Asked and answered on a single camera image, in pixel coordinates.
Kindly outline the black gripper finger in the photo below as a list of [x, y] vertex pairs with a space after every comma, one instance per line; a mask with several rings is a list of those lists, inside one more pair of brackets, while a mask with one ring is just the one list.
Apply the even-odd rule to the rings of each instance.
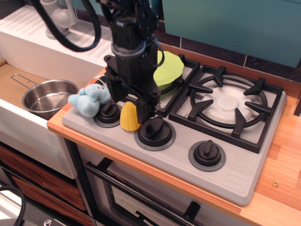
[[157, 110], [160, 108], [159, 99], [139, 98], [136, 101], [136, 112], [139, 124], [144, 124], [147, 120], [154, 117]]
[[107, 86], [113, 102], [117, 103], [128, 95], [128, 90], [121, 81], [107, 80]]

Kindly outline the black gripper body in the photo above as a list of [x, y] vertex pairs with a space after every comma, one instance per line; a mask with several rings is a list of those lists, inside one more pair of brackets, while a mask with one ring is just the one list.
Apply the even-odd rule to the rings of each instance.
[[149, 50], [134, 57], [107, 55], [104, 60], [107, 63], [106, 81], [121, 81], [128, 93], [132, 93], [138, 99], [159, 99], [159, 88], [153, 78], [157, 68], [155, 64], [158, 62], [156, 50]]

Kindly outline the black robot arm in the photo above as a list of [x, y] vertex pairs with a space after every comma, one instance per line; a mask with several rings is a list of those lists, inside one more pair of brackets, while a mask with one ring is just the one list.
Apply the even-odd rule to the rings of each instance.
[[161, 92], [154, 81], [156, 69], [165, 60], [158, 60], [162, 50], [154, 31], [158, 27], [147, 0], [101, 0], [103, 15], [112, 36], [113, 56], [106, 56], [107, 87], [116, 103], [128, 94], [137, 97], [136, 110], [139, 124], [144, 124], [159, 108]]

